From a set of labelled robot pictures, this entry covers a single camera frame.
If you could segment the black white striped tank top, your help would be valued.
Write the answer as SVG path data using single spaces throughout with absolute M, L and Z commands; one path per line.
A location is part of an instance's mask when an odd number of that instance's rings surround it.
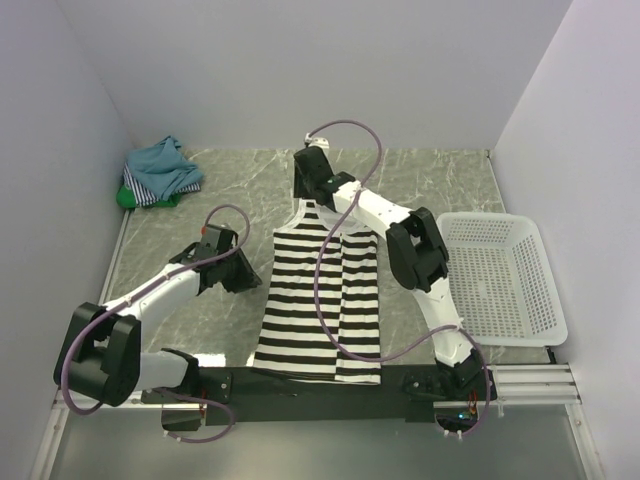
M 294 381 L 378 385 L 378 237 L 302 200 L 273 232 L 273 268 L 254 368 Z

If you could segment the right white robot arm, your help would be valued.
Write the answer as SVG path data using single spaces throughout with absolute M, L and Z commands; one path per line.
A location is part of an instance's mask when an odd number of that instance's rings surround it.
M 385 239 L 393 277 L 411 292 L 433 340 L 436 388 L 448 399 L 466 400 L 479 386 L 489 393 L 483 358 L 453 301 L 449 253 L 433 214 L 397 205 L 353 176 L 334 173 L 323 149 L 311 145 L 294 154 L 294 196 L 337 213 L 337 226 L 355 220 Z

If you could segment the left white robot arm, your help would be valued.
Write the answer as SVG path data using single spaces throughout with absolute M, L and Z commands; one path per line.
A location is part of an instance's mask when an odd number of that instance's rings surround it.
M 140 287 L 103 305 L 85 302 L 76 308 L 53 372 L 60 388 L 108 406 L 144 390 L 166 390 L 179 402 L 202 397 L 197 358 L 171 348 L 145 353 L 143 337 L 215 285 L 243 293 L 260 286 L 261 279 L 235 231 L 207 224 L 201 233 Z

